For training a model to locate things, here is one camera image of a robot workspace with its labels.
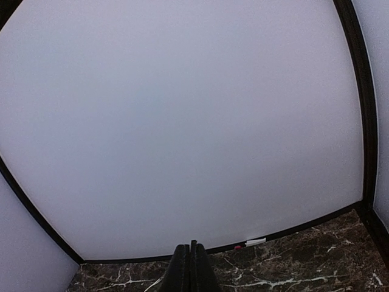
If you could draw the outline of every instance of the wall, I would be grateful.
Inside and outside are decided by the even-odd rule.
[[[379,166],[374,210],[389,230],[389,2],[353,0],[367,45],[376,90]]]
[[[228,245],[362,197],[331,1],[25,0],[0,67],[0,153],[85,259]]]
[[[0,291],[64,291],[78,265],[41,229],[0,175]]]

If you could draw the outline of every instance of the black frame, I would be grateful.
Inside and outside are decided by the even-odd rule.
[[[18,8],[22,0],[2,0],[0,2],[0,30],[4,27],[12,13]],[[328,214],[324,217],[312,220],[305,224],[289,228],[274,234],[265,236],[267,240],[284,237],[318,224],[324,223],[339,215],[355,209],[374,240],[386,266],[389,268],[389,233],[373,209],[374,194],[376,191],[377,179],[377,158],[378,158],[378,129],[376,99],[374,96],[374,83],[371,74],[370,62],[367,54],[365,41],[362,35],[356,11],[351,0],[333,0],[339,19],[347,39],[350,55],[354,65],[354,72],[359,92],[360,110],[363,126],[363,198],[350,206]],[[84,260],[69,246],[55,229],[40,214],[38,209],[29,200],[16,179],[13,177],[3,159],[0,157],[0,172],[19,198],[20,202],[28,210],[36,222],[46,231],[57,245],[78,264],[81,263],[139,263],[156,260],[170,260],[171,255],[161,257],[147,257],[141,259],[122,260]],[[233,249],[235,246],[244,246],[243,242],[234,245],[222,246],[209,249],[208,253],[221,252]]]

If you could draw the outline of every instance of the dark brown marble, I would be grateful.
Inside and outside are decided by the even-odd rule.
[[[389,291],[389,271],[355,211],[210,261],[224,291]],[[67,292],[157,291],[167,266],[82,265]]]

